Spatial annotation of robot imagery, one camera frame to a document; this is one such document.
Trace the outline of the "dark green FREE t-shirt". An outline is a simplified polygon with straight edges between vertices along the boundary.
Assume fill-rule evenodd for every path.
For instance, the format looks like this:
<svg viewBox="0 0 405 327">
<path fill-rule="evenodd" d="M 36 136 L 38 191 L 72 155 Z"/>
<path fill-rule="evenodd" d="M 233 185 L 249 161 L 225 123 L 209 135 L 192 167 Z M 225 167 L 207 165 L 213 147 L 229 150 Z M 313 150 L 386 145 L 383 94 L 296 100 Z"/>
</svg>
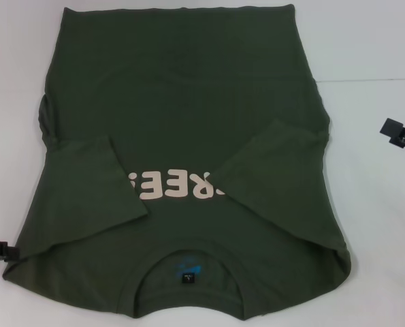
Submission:
<svg viewBox="0 0 405 327">
<path fill-rule="evenodd" d="M 247 320 L 350 274 L 292 5 L 65 9 L 39 126 L 44 169 L 6 281 L 133 318 Z"/>
</svg>

